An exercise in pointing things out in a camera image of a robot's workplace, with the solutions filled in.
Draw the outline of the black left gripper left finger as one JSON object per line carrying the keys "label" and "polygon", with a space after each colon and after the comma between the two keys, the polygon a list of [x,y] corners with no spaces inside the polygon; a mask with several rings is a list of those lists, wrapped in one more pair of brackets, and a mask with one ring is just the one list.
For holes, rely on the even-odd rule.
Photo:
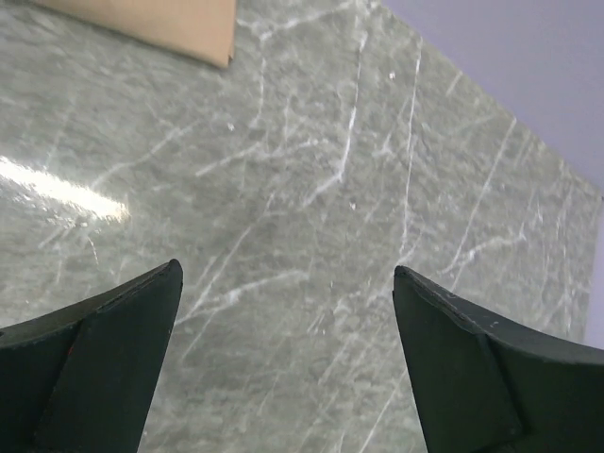
{"label": "black left gripper left finger", "polygon": [[170,260],[2,328],[2,451],[137,451],[182,286],[182,267]]}

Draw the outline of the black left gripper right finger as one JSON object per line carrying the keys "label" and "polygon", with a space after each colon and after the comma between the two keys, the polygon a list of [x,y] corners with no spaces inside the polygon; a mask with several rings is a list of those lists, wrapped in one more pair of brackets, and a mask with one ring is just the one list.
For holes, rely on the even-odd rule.
{"label": "black left gripper right finger", "polygon": [[409,267],[393,302],[430,452],[600,452],[603,352],[465,300]]}

